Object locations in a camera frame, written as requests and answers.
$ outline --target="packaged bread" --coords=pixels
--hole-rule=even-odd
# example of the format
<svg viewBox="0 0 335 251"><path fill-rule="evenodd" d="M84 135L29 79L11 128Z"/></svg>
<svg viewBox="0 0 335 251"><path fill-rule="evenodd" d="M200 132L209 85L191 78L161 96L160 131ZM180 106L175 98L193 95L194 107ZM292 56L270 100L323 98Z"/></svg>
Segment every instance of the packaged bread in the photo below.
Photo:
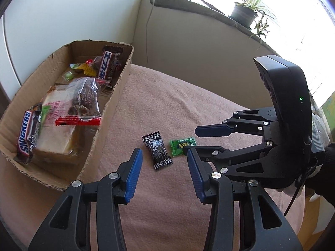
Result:
<svg viewBox="0 0 335 251"><path fill-rule="evenodd" d="M42 119L35 155L44 161L76 164L83 147L83 127L99 125L98 78L77 78L69 85L52 86L43 99L49 107Z"/></svg>

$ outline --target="plant pot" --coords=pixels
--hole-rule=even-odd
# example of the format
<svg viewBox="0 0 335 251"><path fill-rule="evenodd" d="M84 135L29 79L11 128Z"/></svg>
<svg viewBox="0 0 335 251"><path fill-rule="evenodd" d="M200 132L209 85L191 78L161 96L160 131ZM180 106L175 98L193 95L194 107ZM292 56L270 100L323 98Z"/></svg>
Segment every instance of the plant pot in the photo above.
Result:
<svg viewBox="0 0 335 251"><path fill-rule="evenodd" d="M258 15L252 9L235 2L234 10L229 17L250 30L250 25Z"/></svg>

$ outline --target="white wall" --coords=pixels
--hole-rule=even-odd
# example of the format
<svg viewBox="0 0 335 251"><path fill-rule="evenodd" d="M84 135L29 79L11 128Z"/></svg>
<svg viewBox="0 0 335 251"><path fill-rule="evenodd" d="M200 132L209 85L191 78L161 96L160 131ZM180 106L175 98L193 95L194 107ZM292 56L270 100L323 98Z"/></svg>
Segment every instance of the white wall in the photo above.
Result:
<svg viewBox="0 0 335 251"><path fill-rule="evenodd" d="M13 0L5 12L4 27L18 80L23 83L53 51L74 40L131 43L140 1ZM0 78L5 87L6 79ZM13 89L5 91L12 98L17 86L10 86Z"/></svg>
<svg viewBox="0 0 335 251"><path fill-rule="evenodd" d="M133 63L146 66L145 24L151 4L142 0ZM247 108L272 106L253 58L272 54L214 18L155 7L148 26L147 67L185 80Z"/></svg>
<svg viewBox="0 0 335 251"><path fill-rule="evenodd" d="M12 99L20 88L20 83L8 54L3 19L3 17L0 18L0 83L2 91L6 94L5 97Z"/></svg>

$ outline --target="blue gripper pad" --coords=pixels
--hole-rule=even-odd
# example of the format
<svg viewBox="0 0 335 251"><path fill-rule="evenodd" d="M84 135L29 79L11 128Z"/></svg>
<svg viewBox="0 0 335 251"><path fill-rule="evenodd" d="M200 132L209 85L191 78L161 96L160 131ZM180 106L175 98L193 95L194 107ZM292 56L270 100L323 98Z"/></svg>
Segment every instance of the blue gripper pad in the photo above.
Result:
<svg viewBox="0 0 335 251"><path fill-rule="evenodd" d="M134 151L132 156L130 157L129 162L132 162L132 167L130 169L128 178L126 180L126 191L125 191L125 201L127 203L130 202L130 199L134 197L137 180L140 176L142 162L143 162L143 153L141 149Z"/></svg>
<svg viewBox="0 0 335 251"><path fill-rule="evenodd" d="M190 169L190 174L192 177L195 193L197 197L200 199L200 202L204 203L206 199L204 186L205 186L205 181L208 180L209 178L208 177L203 178L203 176L201 175L201 171L199 170L198 164L195 159L196 157L194 156L192 151L193 149L189 149L187 152L187 164Z"/></svg>
<svg viewBox="0 0 335 251"><path fill-rule="evenodd" d="M234 133L234 127L229 126L228 124L213 124L208 126L198 126L195 129L195 134L198 137L225 137Z"/></svg>

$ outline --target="electrical cord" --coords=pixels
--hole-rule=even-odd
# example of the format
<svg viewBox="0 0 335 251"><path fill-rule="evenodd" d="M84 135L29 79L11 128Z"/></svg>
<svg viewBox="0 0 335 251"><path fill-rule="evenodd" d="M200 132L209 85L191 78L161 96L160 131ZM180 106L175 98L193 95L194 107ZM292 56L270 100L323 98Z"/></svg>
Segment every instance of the electrical cord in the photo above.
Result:
<svg viewBox="0 0 335 251"><path fill-rule="evenodd" d="M146 59L147 59L146 65L148 65L148 61L149 61L148 60L148 24L149 24L149 21L150 21L151 14L152 14L154 6L155 6L155 0L152 0L151 11L150 11L150 14L149 14L148 21L147 21L147 23L145 25L145 52L146 52Z"/></svg>
<svg viewBox="0 0 335 251"><path fill-rule="evenodd" d="M203 2L205 5L207 5L210 9L215 10L215 11L220 12L221 14L225 15L225 13L223 13L221 10L217 9L215 6L206 2L205 0L200 0L200 1Z"/></svg>
<svg viewBox="0 0 335 251"><path fill-rule="evenodd" d="M287 206L286 210L285 210L285 213L284 213L284 216L287 215L287 213L289 212L290 208L292 207L293 205L293 202L294 200L296 199L299 191L300 191L300 188L303 186L303 184L305 183L306 179L312 174L312 172L315 170L316 166L317 166L317 161L315 163L315 165L309 169L307 169L306 173L304 174L304 176L302 176L302 178L300 180L297 179L298 181L298 186L294 192L294 195L292 196L292 199L289 203L289 205Z"/></svg>

